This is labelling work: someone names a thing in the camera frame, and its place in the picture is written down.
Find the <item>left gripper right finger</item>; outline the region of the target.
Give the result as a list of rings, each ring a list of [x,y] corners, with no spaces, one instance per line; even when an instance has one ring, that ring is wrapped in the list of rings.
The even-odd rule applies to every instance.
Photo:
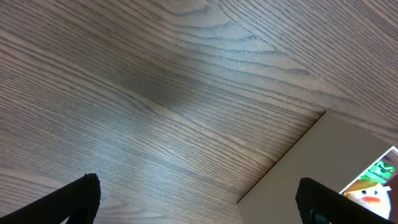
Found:
[[[393,224],[308,177],[300,179],[295,201],[303,224]]]

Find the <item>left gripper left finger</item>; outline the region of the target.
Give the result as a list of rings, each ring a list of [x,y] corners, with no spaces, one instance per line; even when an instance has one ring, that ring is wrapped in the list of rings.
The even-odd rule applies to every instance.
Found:
[[[100,199],[98,176],[86,174],[61,189],[1,217],[1,224],[93,224]]]

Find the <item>white plush duck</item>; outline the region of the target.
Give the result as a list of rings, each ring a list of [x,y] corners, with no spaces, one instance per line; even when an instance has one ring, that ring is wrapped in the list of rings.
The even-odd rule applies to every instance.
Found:
[[[389,191],[389,186],[383,186],[378,182],[357,180],[342,195],[388,220],[391,212]]]

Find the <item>green round toy wheel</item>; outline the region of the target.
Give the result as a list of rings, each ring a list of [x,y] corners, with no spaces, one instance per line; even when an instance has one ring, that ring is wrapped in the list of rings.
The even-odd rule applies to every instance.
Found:
[[[396,168],[386,164],[383,161],[378,161],[372,165],[367,171],[363,172],[359,180],[368,180],[380,184],[385,184],[396,171]]]

